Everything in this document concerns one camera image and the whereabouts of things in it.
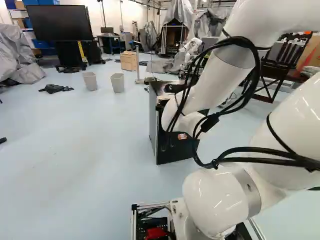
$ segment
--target small wooden box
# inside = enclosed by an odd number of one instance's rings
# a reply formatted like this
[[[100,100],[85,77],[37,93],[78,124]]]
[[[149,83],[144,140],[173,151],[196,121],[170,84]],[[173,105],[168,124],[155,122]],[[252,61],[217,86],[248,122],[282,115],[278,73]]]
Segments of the small wooden box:
[[[120,54],[121,69],[137,70],[137,54],[133,51],[124,51]]]

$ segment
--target light blue floor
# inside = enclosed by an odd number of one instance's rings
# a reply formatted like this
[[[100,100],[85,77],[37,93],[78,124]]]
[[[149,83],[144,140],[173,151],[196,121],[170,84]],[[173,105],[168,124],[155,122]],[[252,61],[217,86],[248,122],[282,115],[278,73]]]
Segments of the light blue floor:
[[[141,61],[150,55],[141,54]],[[140,67],[140,77],[150,76]],[[192,159],[156,166],[148,132],[149,94],[136,72],[120,63],[90,66],[99,89],[88,92],[82,73],[57,73],[0,94],[0,239],[129,240],[133,203],[182,196],[184,178],[198,168]],[[114,94],[109,77],[125,74],[125,93]],[[156,75],[175,79],[172,75]],[[38,92],[46,84],[70,92]],[[210,161],[248,144],[274,104],[252,100],[223,117],[201,141]],[[320,194],[303,192],[256,217],[268,240],[319,238]]]

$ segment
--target computer monitor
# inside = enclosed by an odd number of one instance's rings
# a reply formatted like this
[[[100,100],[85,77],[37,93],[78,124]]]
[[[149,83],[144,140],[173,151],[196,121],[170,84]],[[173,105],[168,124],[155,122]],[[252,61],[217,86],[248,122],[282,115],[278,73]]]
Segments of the computer monitor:
[[[92,41],[89,15],[84,5],[27,5],[37,40]]]

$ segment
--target trash bin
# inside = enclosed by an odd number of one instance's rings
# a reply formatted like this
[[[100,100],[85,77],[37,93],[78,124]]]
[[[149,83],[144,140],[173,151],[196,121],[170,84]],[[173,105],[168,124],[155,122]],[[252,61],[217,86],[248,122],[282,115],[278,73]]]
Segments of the trash bin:
[[[89,91],[97,90],[98,85],[97,85],[96,75],[93,72],[91,71],[84,72],[82,73],[82,76],[83,76],[85,86]]]
[[[111,79],[113,91],[116,94],[119,94],[125,91],[125,76],[123,73],[115,73],[110,77],[110,79]]]

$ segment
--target metal pole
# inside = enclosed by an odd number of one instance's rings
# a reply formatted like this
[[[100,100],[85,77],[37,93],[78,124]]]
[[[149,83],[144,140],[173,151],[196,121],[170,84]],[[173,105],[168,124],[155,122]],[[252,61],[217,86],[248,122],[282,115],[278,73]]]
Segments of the metal pole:
[[[260,227],[258,226],[258,224],[256,223],[256,221],[253,218],[248,218],[248,221],[250,223],[250,225],[252,226],[256,236],[258,237],[259,240],[266,240],[266,237],[264,236],[264,234],[262,233]]]
[[[124,22],[123,22],[123,19],[122,19],[122,0],[120,0],[120,13],[121,13],[121,26],[122,26],[122,29],[124,29]]]
[[[136,84],[144,84],[145,81],[140,79],[139,73],[139,45],[135,45],[135,52],[136,52],[136,80],[134,81]]]
[[[103,24],[104,24],[104,27],[106,27],[106,17],[105,17],[105,8],[104,8],[104,2],[103,0],[101,0],[101,5],[102,5],[102,13],[103,13]]]
[[[160,14],[161,12],[159,12],[159,15],[158,15],[158,33],[160,34]]]

